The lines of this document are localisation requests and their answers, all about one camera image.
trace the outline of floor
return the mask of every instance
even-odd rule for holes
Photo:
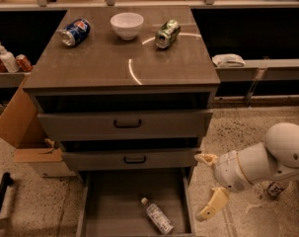
[[[273,124],[299,124],[299,107],[216,109],[202,143],[205,153],[220,155],[241,150],[262,140]],[[0,214],[0,236],[75,236],[83,186],[75,177],[42,178],[27,163],[13,163],[14,149],[0,138],[0,181],[10,172],[15,183],[8,188]],[[295,237],[299,236],[299,181],[293,181],[277,199],[265,193],[268,182],[231,195],[213,218],[195,223],[197,236]],[[198,164],[191,179],[191,208],[208,202],[218,184],[212,170]]]

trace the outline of robotic hand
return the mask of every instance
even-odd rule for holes
[[[262,181],[299,180],[299,125],[278,123],[267,131],[263,142],[254,146],[219,158],[197,154],[195,159],[213,166],[215,179],[223,186],[213,189],[207,206],[195,214],[195,218],[202,221],[225,206],[230,192],[242,192]]]

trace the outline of open drawer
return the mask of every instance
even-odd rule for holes
[[[195,236],[185,170],[170,168],[88,172],[77,237],[160,236],[140,202],[143,197],[173,222],[170,235]]]

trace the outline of blue soda can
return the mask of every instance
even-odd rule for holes
[[[60,31],[62,41],[68,46],[74,46],[84,40],[90,32],[90,24],[85,19],[77,19]]]

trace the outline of cabinet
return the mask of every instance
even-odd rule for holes
[[[110,27],[125,11],[145,20],[134,40]],[[170,215],[173,234],[193,236],[187,186],[219,79],[190,8],[71,8],[59,28],[79,17],[89,36],[69,48],[56,32],[24,86],[85,185],[77,236],[158,235],[142,196]],[[181,34],[159,49],[153,37],[170,19]]]

